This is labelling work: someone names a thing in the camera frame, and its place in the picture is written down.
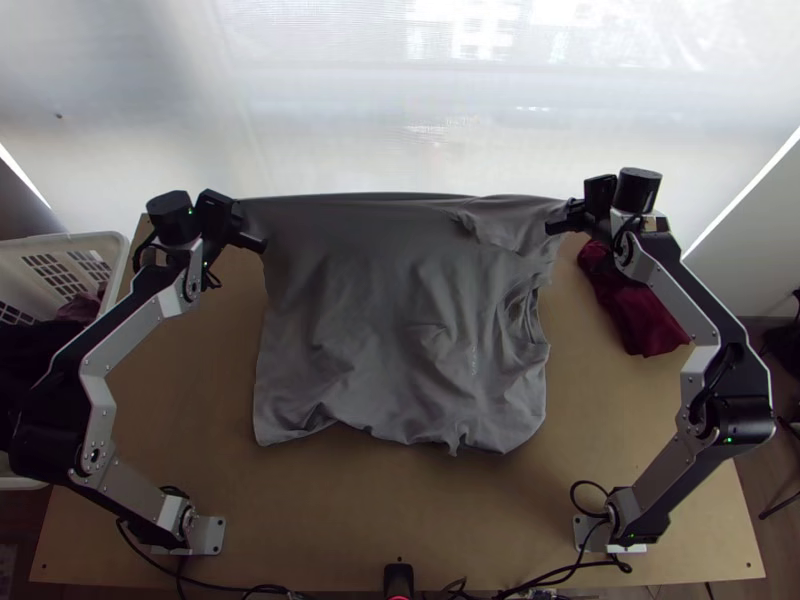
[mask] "gray t-shirt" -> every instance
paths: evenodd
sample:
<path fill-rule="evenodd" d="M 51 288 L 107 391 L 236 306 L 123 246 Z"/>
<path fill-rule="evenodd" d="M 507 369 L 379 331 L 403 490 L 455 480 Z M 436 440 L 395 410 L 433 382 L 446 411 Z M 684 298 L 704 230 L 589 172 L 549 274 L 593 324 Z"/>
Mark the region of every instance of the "gray t-shirt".
<path fill-rule="evenodd" d="M 269 237 L 253 399 L 266 446 L 340 421 L 508 452 L 545 416 L 539 287 L 563 202 L 342 194 L 243 203 Z"/>

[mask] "robotic arm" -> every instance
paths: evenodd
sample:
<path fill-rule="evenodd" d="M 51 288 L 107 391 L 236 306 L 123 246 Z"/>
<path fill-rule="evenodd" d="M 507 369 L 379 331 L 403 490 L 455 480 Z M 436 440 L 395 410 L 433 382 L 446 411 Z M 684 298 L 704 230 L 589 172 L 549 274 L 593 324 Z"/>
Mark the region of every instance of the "robotic arm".
<path fill-rule="evenodd" d="M 588 179 L 585 199 L 571 199 L 546 225 L 551 235 L 584 231 L 609 244 L 616 268 L 648 285 L 695 344 L 680 374 L 675 435 L 633 485 L 613 489 L 607 535 L 592 536 L 589 551 L 657 542 L 669 513 L 714 469 L 775 432 L 769 371 L 742 324 L 681 262 L 667 218 L 653 210 L 660 183 L 642 169 Z M 573 523 L 576 545 L 599 520 Z"/>
<path fill-rule="evenodd" d="M 632 486 L 613 489 L 607 518 L 575 525 L 583 544 L 598 521 L 608 521 L 589 551 L 657 542 L 672 509 L 722 461 L 775 431 L 769 372 L 741 323 L 681 263 L 666 217 L 653 210 L 660 181 L 640 169 L 589 179 L 585 199 L 571 199 L 546 225 L 551 235 L 585 231 L 610 244 L 616 268 L 650 286 L 695 343 L 680 375 L 675 435 Z M 209 268 L 227 244 L 262 253 L 266 241 L 242 231 L 237 202 L 210 190 L 194 206 L 185 192 L 170 192 L 147 212 L 154 231 L 134 254 L 131 293 L 53 357 L 20 409 L 9 458 L 15 473 L 68 487 L 115 513 L 155 552 L 218 554 L 223 518 L 200 516 L 187 494 L 155 486 L 117 455 L 106 377 L 163 320 L 217 287 Z M 167 264 L 141 266 L 146 246 L 163 251 Z"/>
<path fill-rule="evenodd" d="M 131 292 L 56 354 L 19 413 L 9 448 L 15 473 L 70 488 L 121 517 L 154 552 L 218 554 L 225 520 L 197 514 L 187 494 L 156 487 L 124 463 L 111 430 L 116 404 L 106 378 L 163 320 L 197 306 L 218 287 L 209 268 L 227 244 L 257 253 L 266 241 L 242 232 L 238 202 L 206 190 L 152 199 L 153 233 L 134 255 Z M 152 246 L 167 264 L 141 266 Z"/>

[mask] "plywood board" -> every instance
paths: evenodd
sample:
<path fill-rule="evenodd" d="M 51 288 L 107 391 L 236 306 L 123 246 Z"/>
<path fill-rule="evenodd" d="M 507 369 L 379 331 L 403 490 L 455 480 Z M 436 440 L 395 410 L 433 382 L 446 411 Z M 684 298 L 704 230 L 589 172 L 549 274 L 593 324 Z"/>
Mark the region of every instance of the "plywood board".
<path fill-rule="evenodd" d="M 147 226 L 140 226 L 141 239 Z M 420 589 L 463 575 L 472 589 L 520 583 L 575 560 L 570 484 L 629 485 L 674 431 L 688 348 L 627 356 L 564 243 L 540 316 L 552 343 L 548 417 L 507 456 L 379 441 L 344 426 L 271 448 L 254 441 L 251 396 L 267 298 L 258 257 L 229 248 L 221 290 L 165 323 L 111 375 L 121 455 L 159 485 L 187 490 L 224 515 L 222 554 L 188 574 L 237 585 L 375 590 L 402 557 Z M 587 569 L 571 587 L 763 577 L 733 463 L 672 515 L 634 571 Z M 174 564 L 174 559 L 166 559 Z M 171 587 L 119 539 L 113 515 L 54 490 L 31 578 Z"/>

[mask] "white laundry basket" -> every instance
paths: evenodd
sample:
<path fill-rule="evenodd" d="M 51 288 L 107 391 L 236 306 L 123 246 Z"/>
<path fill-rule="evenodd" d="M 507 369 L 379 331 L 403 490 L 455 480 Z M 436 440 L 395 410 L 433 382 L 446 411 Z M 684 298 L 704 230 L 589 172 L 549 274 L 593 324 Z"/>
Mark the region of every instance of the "white laundry basket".
<path fill-rule="evenodd" d="M 37 235 L 0 242 L 0 322 L 48 321 L 79 292 L 106 285 L 100 313 L 116 303 L 130 243 L 114 231 Z M 32 490 L 45 483 L 17 477 L 0 452 L 0 490 Z"/>

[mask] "white curtain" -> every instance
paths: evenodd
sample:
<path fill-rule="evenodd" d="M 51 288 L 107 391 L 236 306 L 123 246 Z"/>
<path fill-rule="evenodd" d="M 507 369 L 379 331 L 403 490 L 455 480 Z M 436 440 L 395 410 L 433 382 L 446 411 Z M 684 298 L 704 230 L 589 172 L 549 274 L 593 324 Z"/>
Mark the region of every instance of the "white curtain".
<path fill-rule="evenodd" d="M 0 143 L 73 231 L 150 197 L 580 195 L 687 247 L 800 124 L 791 0 L 0 0 Z"/>

